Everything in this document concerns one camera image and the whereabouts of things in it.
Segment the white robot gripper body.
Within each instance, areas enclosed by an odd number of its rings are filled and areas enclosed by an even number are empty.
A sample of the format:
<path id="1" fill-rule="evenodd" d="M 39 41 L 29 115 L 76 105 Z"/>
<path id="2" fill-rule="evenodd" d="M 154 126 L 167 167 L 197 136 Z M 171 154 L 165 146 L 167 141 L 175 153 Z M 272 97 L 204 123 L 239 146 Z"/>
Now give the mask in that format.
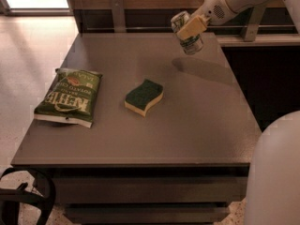
<path id="1" fill-rule="evenodd" d="M 204 0 L 191 17 L 200 17 L 206 24 L 222 25 L 237 15 L 227 4 L 227 0 Z"/>

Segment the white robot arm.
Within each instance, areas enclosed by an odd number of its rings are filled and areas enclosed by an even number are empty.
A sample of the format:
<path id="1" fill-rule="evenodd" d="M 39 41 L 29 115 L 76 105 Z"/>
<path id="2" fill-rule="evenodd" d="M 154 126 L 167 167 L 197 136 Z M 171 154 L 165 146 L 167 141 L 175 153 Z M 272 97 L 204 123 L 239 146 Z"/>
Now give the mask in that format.
<path id="1" fill-rule="evenodd" d="M 204 0 L 176 32 L 186 40 L 269 0 Z M 300 0 L 282 0 L 300 32 Z M 252 156 L 244 225 L 300 225 L 300 112 L 288 113 L 261 135 Z"/>

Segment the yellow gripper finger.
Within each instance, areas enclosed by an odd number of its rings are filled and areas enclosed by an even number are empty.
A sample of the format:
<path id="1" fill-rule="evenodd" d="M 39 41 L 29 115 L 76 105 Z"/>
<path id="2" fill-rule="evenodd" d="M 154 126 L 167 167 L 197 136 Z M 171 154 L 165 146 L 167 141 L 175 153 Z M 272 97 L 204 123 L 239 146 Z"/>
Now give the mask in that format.
<path id="1" fill-rule="evenodd" d="M 196 37 L 207 29 L 209 18 L 204 15 L 196 15 L 192 17 L 176 35 L 181 40 L 186 40 L 191 37 Z"/>

